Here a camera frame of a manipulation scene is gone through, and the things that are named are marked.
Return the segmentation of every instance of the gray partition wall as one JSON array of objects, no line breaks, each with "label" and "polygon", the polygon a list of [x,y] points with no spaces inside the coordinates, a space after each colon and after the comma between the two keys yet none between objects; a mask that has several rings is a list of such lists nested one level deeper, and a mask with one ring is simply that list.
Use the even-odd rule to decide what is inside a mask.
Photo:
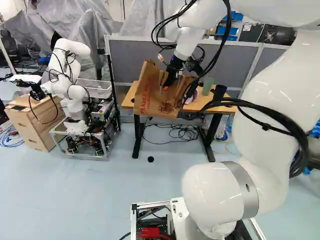
[{"label": "gray partition wall", "polygon": [[274,63],[288,48],[288,46],[264,44],[251,78],[254,78],[263,69]]},{"label": "gray partition wall", "polygon": [[[160,42],[169,43],[165,38],[161,38]],[[204,39],[199,43],[205,50],[205,58],[201,64],[203,67],[207,66],[215,55],[220,43],[212,39]],[[106,35],[105,45],[111,56],[119,103],[127,94],[131,83],[139,79],[144,60],[153,60],[160,68],[166,69],[166,65],[158,60],[158,53],[161,49],[151,41],[150,37]],[[255,75],[277,60],[288,48],[282,45],[227,41],[218,62],[207,76],[214,78],[216,84],[226,85],[227,93],[231,97],[238,97],[243,87]],[[173,49],[161,52],[166,63],[170,62],[173,53]],[[195,55],[196,57],[201,56],[199,48],[195,50]],[[123,111],[124,115],[130,115],[132,112]]]},{"label": "gray partition wall", "polygon": [[[106,44],[109,47],[114,81],[116,85],[129,85],[137,80],[144,60],[153,60],[163,70],[166,66],[158,60],[160,47],[153,44],[149,37],[124,37],[107,36]],[[205,67],[219,49],[220,42],[207,39],[199,44],[205,50],[205,58],[202,66]],[[260,47],[260,43],[251,42],[227,42],[224,46],[219,61],[208,73],[216,84],[228,86],[233,96],[237,96],[245,82],[252,62]],[[164,50],[161,52],[166,63],[170,59],[174,50]],[[195,55],[201,56],[201,50],[197,48]]]}]

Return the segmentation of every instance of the pink object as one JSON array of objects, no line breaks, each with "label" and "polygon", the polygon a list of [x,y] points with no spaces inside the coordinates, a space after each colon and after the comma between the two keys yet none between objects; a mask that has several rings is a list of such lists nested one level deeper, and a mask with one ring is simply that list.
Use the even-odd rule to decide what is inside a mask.
[{"label": "pink object", "polygon": [[195,90],[193,96],[189,97],[184,104],[189,105],[193,100],[196,100],[198,98],[199,92],[198,88]]}]

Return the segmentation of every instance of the brown paper bag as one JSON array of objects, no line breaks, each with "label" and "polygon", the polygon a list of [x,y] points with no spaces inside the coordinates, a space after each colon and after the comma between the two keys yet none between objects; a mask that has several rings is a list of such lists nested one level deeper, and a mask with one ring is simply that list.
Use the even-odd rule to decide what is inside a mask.
[{"label": "brown paper bag", "polygon": [[162,71],[153,61],[144,61],[134,95],[134,114],[177,118],[182,97],[195,77],[180,76],[179,81],[175,81],[161,93],[160,86],[166,82],[167,77],[168,73]]}]

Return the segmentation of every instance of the gray tarp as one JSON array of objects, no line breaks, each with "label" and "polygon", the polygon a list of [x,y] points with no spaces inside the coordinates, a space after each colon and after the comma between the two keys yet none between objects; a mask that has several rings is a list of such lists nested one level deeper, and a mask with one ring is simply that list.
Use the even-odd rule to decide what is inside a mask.
[{"label": "gray tarp", "polygon": [[96,79],[96,68],[106,62],[97,52],[105,48],[104,35],[118,33],[121,26],[112,20],[103,0],[38,0],[36,8],[29,1],[27,12],[22,10],[5,23],[19,42],[36,43],[47,52],[51,52],[54,30],[63,38],[88,45],[91,56],[82,59],[80,73],[87,79]]},{"label": "gray tarp", "polygon": [[54,30],[34,9],[29,8],[28,12],[21,10],[16,16],[5,21],[4,27],[28,49],[39,47],[45,52],[51,52],[50,41]]},{"label": "gray tarp", "polygon": [[172,16],[184,5],[185,0],[134,0],[119,35],[150,36],[157,23]]}]

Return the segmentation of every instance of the black table frame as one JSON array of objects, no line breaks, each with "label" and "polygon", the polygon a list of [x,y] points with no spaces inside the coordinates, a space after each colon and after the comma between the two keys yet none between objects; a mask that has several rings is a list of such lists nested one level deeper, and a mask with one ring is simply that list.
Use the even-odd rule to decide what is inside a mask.
[{"label": "black table frame", "polygon": [[[224,114],[223,113],[214,113],[212,116],[212,120],[210,123],[209,130],[207,134],[204,133],[203,129],[201,127],[198,127],[197,130],[199,132],[202,145],[204,147],[206,156],[208,158],[208,161],[210,163],[214,163],[216,161],[214,151],[211,148],[211,143],[214,140],[215,134],[217,132],[219,123],[221,121],[221,118]],[[134,115],[134,132],[135,132],[135,142],[132,152],[132,158],[137,159],[139,157],[139,151],[141,147],[141,141],[144,135],[145,131],[145,123],[140,122],[140,116],[135,114]]]}]

